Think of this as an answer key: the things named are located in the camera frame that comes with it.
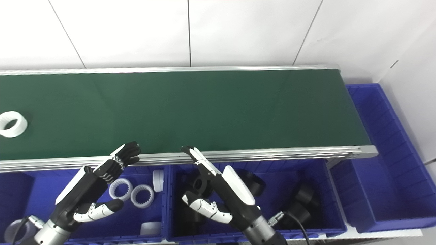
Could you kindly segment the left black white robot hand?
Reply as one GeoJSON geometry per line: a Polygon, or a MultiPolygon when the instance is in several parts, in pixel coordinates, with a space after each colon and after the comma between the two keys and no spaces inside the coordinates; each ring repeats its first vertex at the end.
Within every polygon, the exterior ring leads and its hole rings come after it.
{"type": "Polygon", "coordinates": [[[73,232],[81,223],[96,221],[120,211],[124,206],[123,200],[99,203],[98,199],[126,167],[139,161],[140,153],[140,146],[132,141],[104,157],[97,167],[84,165],[56,198],[49,227],[73,232]]]}

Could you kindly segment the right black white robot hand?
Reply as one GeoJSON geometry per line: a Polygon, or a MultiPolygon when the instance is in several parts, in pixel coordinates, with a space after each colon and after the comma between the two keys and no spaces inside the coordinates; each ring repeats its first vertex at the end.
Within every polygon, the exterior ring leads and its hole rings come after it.
{"type": "Polygon", "coordinates": [[[199,214],[230,224],[246,235],[268,227],[254,196],[231,166],[226,166],[221,172],[196,147],[183,146],[181,150],[190,156],[201,176],[209,180],[212,189],[224,202],[211,202],[195,191],[187,190],[182,196],[185,204],[199,214]]]}

